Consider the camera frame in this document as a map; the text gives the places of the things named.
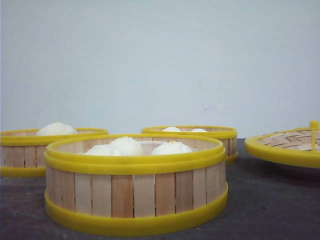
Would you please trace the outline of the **white bun back right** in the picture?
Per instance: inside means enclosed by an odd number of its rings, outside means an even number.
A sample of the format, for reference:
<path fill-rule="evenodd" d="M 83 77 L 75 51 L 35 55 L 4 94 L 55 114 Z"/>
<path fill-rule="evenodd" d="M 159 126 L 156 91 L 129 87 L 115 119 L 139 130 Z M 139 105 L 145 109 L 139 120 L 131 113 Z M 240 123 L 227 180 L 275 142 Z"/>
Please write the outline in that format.
<path fill-rule="evenodd" d="M 207 130 L 205 130 L 203 128 L 193 128 L 190 132 L 206 133 Z"/>

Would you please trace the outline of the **white bun front right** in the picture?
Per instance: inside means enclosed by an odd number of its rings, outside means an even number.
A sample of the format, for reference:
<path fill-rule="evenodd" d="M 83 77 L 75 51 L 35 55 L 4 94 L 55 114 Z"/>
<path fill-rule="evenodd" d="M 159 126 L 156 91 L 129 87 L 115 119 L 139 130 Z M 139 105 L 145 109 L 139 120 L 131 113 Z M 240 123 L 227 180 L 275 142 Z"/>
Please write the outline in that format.
<path fill-rule="evenodd" d="M 182 142 L 170 141 L 164 142 L 161 145 L 154 148 L 151 155 L 174 155 L 174 154 L 187 154 L 192 153 L 193 150 Z"/>

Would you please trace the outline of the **bamboo steamer drawer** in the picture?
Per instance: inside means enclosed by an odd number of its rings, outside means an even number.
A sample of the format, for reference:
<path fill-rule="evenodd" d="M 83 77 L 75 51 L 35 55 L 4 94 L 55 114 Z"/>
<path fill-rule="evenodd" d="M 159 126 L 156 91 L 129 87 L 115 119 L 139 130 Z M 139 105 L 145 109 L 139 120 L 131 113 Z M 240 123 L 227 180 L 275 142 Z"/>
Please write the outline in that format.
<path fill-rule="evenodd" d="M 226 126 L 212 125 L 176 125 L 181 132 L 167 132 L 163 129 L 170 126 L 152 126 L 145 127 L 141 130 L 142 134 L 178 134 L 178 135 L 199 135 L 202 137 L 213 138 L 223 143 L 226 152 L 226 165 L 232 164 L 238 157 L 237 137 L 238 132 L 235 128 Z M 191 132 L 194 128 L 201 128 L 207 132 Z"/>
<path fill-rule="evenodd" d="M 0 175 L 35 178 L 46 174 L 44 152 L 47 145 L 70 138 L 107 135 L 103 128 L 76 128 L 75 134 L 38 135 L 39 129 L 8 130 L 0 133 Z"/>
<path fill-rule="evenodd" d="M 47 214 L 79 232 L 140 237 L 188 229 L 210 221 L 227 206 L 226 150 L 199 135 L 135 134 L 146 153 L 81 155 L 116 135 L 65 139 L 47 146 Z M 190 153 L 151 155 L 165 142 L 182 142 Z"/>

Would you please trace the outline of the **white plate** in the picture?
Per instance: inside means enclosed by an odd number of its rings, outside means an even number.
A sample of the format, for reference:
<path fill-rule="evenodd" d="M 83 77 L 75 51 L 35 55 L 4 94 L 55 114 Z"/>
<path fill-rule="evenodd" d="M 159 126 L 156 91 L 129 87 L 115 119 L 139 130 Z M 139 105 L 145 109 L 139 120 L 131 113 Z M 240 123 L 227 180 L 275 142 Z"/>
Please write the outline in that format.
<path fill-rule="evenodd" d="M 309 168 L 302 166 L 294 166 L 294 165 L 285 165 L 279 163 L 272 163 L 272 166 L 277 168 L 278 170 L 299 178 L 320 179 L 320 169 L 319 168 Z"/>

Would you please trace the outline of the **woven bamboo steamer lid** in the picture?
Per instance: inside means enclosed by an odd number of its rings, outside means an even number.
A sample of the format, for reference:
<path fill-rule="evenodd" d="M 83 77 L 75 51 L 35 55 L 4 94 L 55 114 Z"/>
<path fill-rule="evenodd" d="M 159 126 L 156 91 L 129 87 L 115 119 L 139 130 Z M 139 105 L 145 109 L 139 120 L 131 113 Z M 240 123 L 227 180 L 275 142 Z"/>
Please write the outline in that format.
<path fill-rule="evenodd" d="M 244 141 L 250 155 L 268 162 L 310 169 L 320 168 L 320 122 L 308 127 L 248 137 Z"/>

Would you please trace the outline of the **white bun left drawer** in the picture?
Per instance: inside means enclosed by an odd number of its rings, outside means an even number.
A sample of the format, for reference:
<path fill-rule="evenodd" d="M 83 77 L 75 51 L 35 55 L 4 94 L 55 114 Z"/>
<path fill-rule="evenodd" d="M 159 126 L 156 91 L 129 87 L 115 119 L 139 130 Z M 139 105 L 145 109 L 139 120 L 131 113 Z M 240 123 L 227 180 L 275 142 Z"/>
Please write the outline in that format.
<path fill-rule="evenodd" d="M 62 123 L 53 122 L 38 130 L 36 136 L 60 136 L 60 135 L 74 135 L 77 134 L 77 130 L 72 126 Z"/>

